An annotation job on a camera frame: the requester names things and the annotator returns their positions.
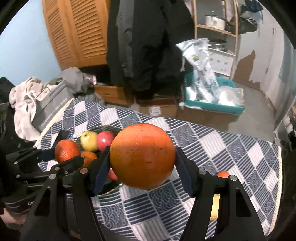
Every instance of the tangerine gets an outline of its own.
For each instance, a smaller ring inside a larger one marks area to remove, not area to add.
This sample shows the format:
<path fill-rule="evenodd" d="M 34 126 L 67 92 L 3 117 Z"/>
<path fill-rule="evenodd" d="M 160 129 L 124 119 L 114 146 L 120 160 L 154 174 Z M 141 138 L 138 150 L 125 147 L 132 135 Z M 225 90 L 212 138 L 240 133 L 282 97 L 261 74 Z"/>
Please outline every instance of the tangerine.
<path fill-rule="evenodd" d="M 229 172 L 228 171 L 220 171 L 217 173 L 217 177 L 228 178 Z"/>
<path fill-rule="evenodd" d="M 98 157 L 96 156 L 95 153 L 91 151 L 83 151 L 81 152 L 81 156 L 84 159 L 84 164 L 82 167 L 89 167 L 90 163 L 94 160 L 97 159 Z"/>
<path fill-rule="evenodd" d="M 73 157 L 80 156 L 78 145 L 71 140 L 61 140 L 54 149 L 57 162 L 67 161 Z"/>

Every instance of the white plastic bag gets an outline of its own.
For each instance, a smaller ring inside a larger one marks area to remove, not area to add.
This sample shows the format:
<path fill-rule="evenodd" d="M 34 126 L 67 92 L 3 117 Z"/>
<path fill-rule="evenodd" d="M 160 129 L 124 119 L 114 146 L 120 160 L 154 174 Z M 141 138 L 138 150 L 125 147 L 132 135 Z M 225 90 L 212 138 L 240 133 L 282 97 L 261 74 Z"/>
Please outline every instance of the white plastic bag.
<path fill-rule="evenodd" d="M 242 106 L 244 104 L 244 90 L 230 86 L 220 86 L 215 91 L 217 104 L 228 106 Z"/>
<path fill-rule="evenodd" d="M 219 85 L 209 61 L 209 40 L 205 38 L 192 39 L 176 46 L 182 51 L 183 55 L 181 71 L 184 70 L 185 59 L 193 66 L 192 89 L 197 93 L 196 100 L 211 103 Z"/>

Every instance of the yellow object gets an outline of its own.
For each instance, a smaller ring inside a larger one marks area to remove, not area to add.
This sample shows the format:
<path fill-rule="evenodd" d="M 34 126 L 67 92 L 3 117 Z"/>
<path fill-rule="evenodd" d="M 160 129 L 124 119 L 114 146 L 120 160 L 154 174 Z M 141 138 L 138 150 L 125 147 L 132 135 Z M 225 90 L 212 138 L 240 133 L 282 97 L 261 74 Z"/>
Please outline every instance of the yellow object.
<path fill-rule="evenodd" d="M 212 206 L 212 212 L 211 212 L 210 221 L 213 221 L 213 220 L 215 220 L 218 217 L 219 201 L 220 201 L 220 195 L 219 194 L 214 194 L 213 206 Z"/>
<path fill-rule="evenodd" d="M 87 151 L 97 151 L 98 147 L 96 145 L 97 133 L 92 131 L 85 131 L 81 134 L 80 143 L 84 150 Z"/>

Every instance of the blue and white tablecloth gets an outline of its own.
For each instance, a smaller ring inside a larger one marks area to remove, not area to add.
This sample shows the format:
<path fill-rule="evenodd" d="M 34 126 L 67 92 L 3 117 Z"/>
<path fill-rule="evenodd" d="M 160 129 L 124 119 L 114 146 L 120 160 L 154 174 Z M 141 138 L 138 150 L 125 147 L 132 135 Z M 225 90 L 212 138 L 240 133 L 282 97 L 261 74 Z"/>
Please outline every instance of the blue and white tablecloth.
<path fill-rule="evenodd" d="M 217 131 L 175 118 L 151 117 L 126 108 L 107 108 L 94 102 L 74 99 L 55 123 L 37 141 L 37 147 L 50 148 L 61 129 L 74 139 L 85 130 L 111 125 L 125 128 L 151 123 L 167 132 L 176 146 L 199 168 L 211 174 L 227 170 L 236 175 L 247 191 L 265 235 L 274 228 L 281 196 L 281 149 L 251 136 Z M 43 171 L 54 161 L 41 162 Z M 160 187 L 142 191 L 122 185 L 105 196 L 92 199 L 96 216 L 115 233 L 137 240 L 179 240 L 194 199 L 184 192 L 177 171 Z M 207 238 L 215 231 L 209 224 Z"/>

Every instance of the wooden louvered door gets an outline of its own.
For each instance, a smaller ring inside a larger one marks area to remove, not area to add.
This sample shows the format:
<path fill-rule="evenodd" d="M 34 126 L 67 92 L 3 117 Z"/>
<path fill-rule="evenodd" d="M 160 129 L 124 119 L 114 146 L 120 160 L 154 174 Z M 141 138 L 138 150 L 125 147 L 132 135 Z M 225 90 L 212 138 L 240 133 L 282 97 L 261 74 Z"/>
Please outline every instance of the wooden louvered door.
<path fill-rule="evenodd" d="M 65 14 L 60 14 L 58 0 L 42 0 L 42 5 L 49 39 L 61 69 L 77 66 L 79 59 L 75 54 L 73 41 L 67 32 Z"/>
<path fill-rule="evenodd" d="M 106 0 L 42 1 L 47 30 L 61 69 L 107 63 Z"/>
<path fill-rule="evenodd" d="M 82 66 L 107 64 L 108 13 L 105 0 L 65 0 L 69 25 Z"/>

